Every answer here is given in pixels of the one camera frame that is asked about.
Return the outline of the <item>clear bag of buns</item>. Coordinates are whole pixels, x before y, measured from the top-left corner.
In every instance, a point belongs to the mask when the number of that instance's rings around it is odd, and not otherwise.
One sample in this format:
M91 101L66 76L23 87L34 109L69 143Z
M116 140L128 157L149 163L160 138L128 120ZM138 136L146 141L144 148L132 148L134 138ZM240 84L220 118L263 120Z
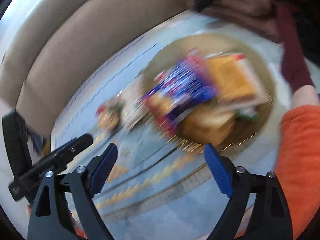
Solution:
M235 112L215 113L209 109L195 109L178 124L178 135L199 144L221 144L233 131Z

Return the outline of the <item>toast bread packet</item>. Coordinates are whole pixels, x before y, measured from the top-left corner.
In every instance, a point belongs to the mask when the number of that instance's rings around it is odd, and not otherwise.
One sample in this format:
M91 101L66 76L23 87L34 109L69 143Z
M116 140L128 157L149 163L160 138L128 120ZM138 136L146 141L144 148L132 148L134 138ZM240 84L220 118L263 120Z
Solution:
M206 65L221 106L236 109L268 101L263 83L243 53L210 56L206 58Z

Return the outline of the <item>blue cracker snack bag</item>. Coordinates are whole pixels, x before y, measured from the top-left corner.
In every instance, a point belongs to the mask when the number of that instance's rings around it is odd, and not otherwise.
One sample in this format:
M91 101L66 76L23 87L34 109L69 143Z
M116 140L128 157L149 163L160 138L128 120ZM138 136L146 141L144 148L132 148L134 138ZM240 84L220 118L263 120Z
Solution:
M159 73L157 85L146 92L142 102L164 132L175 134L179 122L198 105L216 97L205 60L200 55L182 58Z

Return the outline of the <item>round cookie clear packet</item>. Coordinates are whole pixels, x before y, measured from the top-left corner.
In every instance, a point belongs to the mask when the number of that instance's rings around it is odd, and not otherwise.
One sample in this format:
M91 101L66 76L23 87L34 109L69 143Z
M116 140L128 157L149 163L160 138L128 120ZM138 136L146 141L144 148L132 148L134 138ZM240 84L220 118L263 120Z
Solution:
M100 105L95 113L98 127L103 131L114 131L120 124L123 105L120 99L108 100Z

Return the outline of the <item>patterned blue table cloth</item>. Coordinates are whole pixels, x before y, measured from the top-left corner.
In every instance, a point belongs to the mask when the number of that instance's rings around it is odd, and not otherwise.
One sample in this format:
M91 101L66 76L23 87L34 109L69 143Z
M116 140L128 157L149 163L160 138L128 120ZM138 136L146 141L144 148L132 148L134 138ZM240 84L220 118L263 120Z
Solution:
M290 93L280 73L282 49L234 24L183 12L154 27L105 61L71 97L57 118L52 148L91 133L94 143L68 165L72 172L102 154L111 142L118 145L117 163L127 171L106 183L93 201L116 239L196 239L209 234L228 198L221 194L205 163L201 148L187 142L178 146L156 131L150 118L130 133L113 136L99 131L95 111L117 95L143 71L152 58L176 40L178 53L199 47L204 37L210 53L234 51L247 55L261 77L269 77L270 111L256 132L219 147L237 166L265 175L274 169L280 139L279 122L290 107Z

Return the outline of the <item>gold ribbed snack bowl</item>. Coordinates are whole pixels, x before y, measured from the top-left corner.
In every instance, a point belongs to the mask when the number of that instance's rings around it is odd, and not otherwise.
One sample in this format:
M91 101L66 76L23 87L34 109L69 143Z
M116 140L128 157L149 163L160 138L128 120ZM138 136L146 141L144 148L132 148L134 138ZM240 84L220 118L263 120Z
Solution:
M252 145L270 118L274 83L249 46L220 34L181 38L142 71L142 102L157 130L187 152Z

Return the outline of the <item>beige sofa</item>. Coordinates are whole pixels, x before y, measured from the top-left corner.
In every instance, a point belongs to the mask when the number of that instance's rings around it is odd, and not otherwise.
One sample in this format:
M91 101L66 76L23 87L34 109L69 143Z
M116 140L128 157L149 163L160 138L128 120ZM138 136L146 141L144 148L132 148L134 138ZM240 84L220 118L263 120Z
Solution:
M40 135L109 57L185 11L182 0L42 0L1 62L1 99Z

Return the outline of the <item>brown puffy jacket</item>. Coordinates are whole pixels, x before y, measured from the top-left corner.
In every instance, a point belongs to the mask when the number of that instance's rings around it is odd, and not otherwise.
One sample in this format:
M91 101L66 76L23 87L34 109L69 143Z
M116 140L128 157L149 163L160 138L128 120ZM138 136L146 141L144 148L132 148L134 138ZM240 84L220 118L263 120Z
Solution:
M298 35L297 18L310 18L318 0L185 0L198 12L233 21L284 46L281 73L293 92L313 85Z

